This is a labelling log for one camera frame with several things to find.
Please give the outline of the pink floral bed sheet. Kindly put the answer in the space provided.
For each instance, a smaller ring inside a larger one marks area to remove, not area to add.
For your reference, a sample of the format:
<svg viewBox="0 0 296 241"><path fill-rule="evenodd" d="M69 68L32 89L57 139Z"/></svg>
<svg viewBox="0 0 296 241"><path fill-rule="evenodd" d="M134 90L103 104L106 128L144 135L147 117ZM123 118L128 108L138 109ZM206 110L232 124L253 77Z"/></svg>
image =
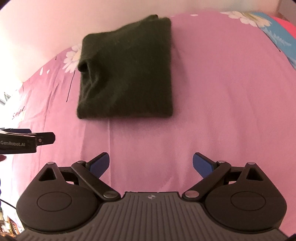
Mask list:
<svg viewBox="0 0 296 241"><path fill-rule="evenodd" d="M53 132L52 145L16 155L21 195L47 162L70 166L102 152L102 180L119 193L184 192L200 180L196 152L233 166L255 162L287 202L281 230L295 233L295 70L257 27L201 11L171 18L171 118L80 120L80 73L65 72L70 47L20 88L19 128Z"/></svg>

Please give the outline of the black knit sweater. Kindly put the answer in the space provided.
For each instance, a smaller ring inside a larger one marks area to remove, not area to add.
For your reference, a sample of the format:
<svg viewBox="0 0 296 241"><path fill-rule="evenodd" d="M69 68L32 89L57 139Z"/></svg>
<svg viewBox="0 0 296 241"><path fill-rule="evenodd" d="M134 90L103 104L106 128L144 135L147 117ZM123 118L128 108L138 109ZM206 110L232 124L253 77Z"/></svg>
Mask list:
<svg viewBox="0 0 296 241"><path fill-rule="evenodd" d="M88 34L77 68L80 119L173 114L169 18L150 15L114 31Z"/></svg>

